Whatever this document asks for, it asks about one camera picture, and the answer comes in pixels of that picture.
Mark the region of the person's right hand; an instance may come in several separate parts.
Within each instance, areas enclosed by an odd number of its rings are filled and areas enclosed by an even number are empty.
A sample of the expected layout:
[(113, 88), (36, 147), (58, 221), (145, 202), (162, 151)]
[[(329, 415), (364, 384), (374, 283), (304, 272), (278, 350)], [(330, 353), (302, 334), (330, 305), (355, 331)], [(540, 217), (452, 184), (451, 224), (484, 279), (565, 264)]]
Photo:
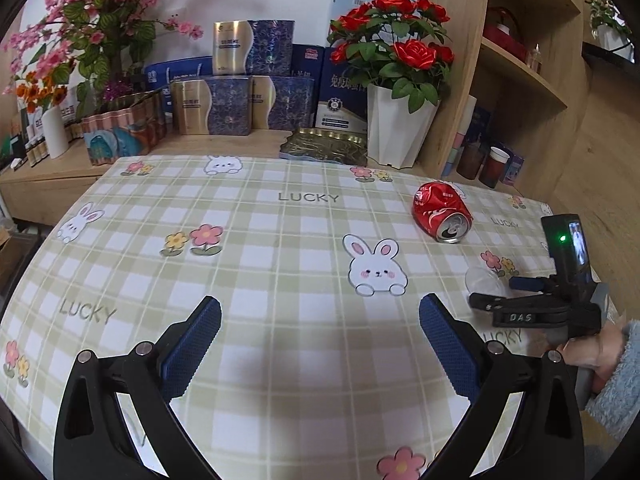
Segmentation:
[(568, 365), (593, 371), (592, 391), (599, 393), (613, 376), (625, 351), (626, 338), (620, 326), (608, 321), (594, 336), (574, 338), (558, 350)]

